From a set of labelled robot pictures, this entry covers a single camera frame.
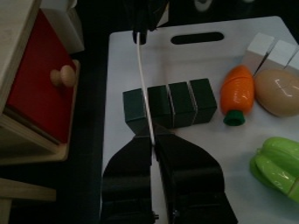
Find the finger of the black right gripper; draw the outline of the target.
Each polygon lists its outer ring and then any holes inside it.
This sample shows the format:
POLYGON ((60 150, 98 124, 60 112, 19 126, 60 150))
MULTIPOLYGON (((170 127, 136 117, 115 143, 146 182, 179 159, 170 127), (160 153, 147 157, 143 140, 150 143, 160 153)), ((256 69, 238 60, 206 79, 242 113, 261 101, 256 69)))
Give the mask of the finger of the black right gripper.
POLYGON ((164 12, 167 11, 168 4, 170 0, 152 0, 152 29, 159 25, 164 12))
POLYGON ((146 0, 135 0, 134 6, 134 40, 139 45, 144 45, 148 31, 146 0))

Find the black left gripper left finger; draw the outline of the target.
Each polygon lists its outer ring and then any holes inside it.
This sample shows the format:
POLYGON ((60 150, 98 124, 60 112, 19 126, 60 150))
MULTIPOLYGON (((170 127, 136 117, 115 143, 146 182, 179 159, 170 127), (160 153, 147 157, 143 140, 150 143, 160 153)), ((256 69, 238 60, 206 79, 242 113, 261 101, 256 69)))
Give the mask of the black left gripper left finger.
POLYGON ((107 163, 102 179, 100 224, 155 224, 151 140, 136 136, 107 163))

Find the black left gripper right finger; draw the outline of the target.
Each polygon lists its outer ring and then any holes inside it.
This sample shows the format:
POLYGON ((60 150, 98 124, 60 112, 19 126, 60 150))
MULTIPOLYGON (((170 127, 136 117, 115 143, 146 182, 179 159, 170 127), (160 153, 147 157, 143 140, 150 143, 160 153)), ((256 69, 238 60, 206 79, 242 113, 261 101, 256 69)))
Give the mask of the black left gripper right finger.
POLYGON ((170 223, 238 224, 218 160, 167 128, 154 134, 170 223))

